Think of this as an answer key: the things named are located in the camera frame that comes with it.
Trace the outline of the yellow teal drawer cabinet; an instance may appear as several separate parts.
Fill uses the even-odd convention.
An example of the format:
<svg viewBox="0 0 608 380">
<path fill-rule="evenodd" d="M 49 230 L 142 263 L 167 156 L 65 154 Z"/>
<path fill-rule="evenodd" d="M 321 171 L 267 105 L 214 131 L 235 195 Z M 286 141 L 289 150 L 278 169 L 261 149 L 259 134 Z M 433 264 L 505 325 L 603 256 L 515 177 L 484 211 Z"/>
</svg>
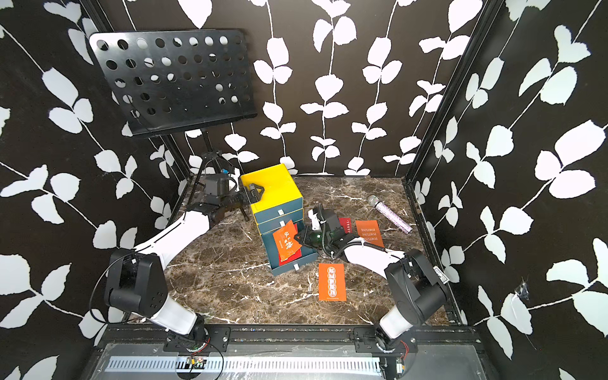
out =
<svg viewBox="0 0 608 380">
<path fill-rule="evenodd" d="M 294 179 L 284 164 L 278 164 L 241 176 L 242 184 L 264 188 L 261 200 L 251 205 L 260 235 L 269 234 L 289 220 L 303 219 L 303 198 Z"/>
</svg>

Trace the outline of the orange postcard with white pattern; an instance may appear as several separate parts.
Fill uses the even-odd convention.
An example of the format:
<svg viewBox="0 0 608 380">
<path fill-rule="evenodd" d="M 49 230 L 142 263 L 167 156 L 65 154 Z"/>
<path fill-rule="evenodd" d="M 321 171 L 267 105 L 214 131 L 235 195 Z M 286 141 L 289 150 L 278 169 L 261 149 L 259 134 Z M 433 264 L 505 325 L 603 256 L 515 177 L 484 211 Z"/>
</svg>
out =
<svg viewBox="0 0 608 380">
<path fill-rule="evenodd" d="M 347 291 L 343 264 L 319 264 L 318 295 L 323 302 L 345 302 Z"/>
</svg>

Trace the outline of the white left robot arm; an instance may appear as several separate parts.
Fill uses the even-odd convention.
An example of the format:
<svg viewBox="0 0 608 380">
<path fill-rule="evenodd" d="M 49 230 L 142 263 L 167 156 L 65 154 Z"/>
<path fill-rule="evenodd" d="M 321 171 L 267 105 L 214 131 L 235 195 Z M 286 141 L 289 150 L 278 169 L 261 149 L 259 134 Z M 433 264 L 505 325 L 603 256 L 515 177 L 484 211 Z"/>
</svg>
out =
<svg viewBox="0 0 608 380">
<path fill-rule="evenodd" d="M 186 212 L 155 237 L 133 249 L 119 249 L 110 257 L 104 302 L 136 314 L 169 331 L 172 338 L 199 346 L 207 341 L 204 318 L 169 296 L 164 271 L 190 243 L 218 225 L 227 212 L 261 201 L 264 188 L 251 184 L 188 205 Z"/>
</svg>

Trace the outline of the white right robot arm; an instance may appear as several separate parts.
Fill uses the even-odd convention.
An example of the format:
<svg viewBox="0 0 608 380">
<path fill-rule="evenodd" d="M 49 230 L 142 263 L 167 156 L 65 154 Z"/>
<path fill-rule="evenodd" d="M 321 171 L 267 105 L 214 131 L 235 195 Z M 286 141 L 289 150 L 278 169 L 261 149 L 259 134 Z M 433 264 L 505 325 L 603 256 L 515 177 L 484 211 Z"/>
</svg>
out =
<svg viewBox="0 0 608 380">
<path fill-rule="evenodd" d="M 419 250 L 388 250 L 356 234 L 347 234 L 341 227 L 332 232 L 307 228 L 297 233 L 295 240 L 333 259 L 368 269 L 387 281 L 394 306 L 376 328 L 377 341 L 385 349 L 405 332 L 426 323 L 447 301 L 449 280 Z"/>
</svg>

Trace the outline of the orange postcard with text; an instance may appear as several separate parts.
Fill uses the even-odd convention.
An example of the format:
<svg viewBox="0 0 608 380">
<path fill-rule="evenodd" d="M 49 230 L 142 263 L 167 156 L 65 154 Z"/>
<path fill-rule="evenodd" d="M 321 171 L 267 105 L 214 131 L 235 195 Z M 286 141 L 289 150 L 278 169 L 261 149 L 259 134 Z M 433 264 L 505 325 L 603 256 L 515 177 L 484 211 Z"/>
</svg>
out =
<svg viewBox="0 0 608 380">
<path fill-rule="evenodd" d="M 384 246 L 377 220 L 356 221 L 357 234 L 366 242 L 380 247 Z"/>
</svg>

